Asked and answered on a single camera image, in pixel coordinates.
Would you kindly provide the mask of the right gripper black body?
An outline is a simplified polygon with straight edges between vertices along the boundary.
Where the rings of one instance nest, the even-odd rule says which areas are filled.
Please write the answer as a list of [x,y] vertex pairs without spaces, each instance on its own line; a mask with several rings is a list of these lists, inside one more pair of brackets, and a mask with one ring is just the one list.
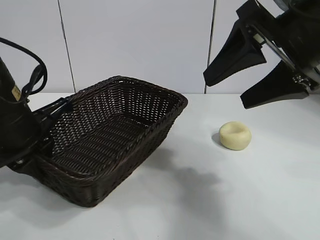
[[320,88],[320,2],[285,0],[287,9],[274,17],[257,0],[236,11],[240,22],[260,44],[267,44],[308,91]]

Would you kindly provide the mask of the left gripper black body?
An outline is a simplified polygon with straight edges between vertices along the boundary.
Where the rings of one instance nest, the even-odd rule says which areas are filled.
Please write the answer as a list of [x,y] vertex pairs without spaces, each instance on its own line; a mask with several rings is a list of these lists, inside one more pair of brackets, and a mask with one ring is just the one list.
[[21,158],[41,135],[41,127],[25,103],[0,102],[0,166]]

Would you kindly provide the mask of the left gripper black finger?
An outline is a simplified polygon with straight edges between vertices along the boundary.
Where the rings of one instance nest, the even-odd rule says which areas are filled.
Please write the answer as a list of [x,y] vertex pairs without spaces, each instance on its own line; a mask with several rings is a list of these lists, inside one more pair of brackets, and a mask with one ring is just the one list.
[[59,118],[61,114],[73,110],[72,103],[66,98],[58,100],[35,110],[32,114],[37,120],[54,120]]
[[40,141],[30,149],[31,152],[18,160],[9,163],[7,167],[19,174],[43,176],[44,173],[38,160],[41,160],[44,157],[51,157],[53,154],[53,147],[54,141],[52,139]]

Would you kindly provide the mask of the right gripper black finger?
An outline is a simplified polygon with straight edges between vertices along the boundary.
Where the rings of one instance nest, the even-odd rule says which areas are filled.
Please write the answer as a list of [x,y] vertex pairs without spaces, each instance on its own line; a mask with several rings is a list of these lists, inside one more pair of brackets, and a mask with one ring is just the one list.
[[205,84],[212,87],[233,74],[267,62],[250,29],[236,21],[215,59],[203,72]]
[[308,91],[300,83],[294,82],[294,72],[283,61],[261,81],[240,96],[245,109],[283,100],[304,99]]

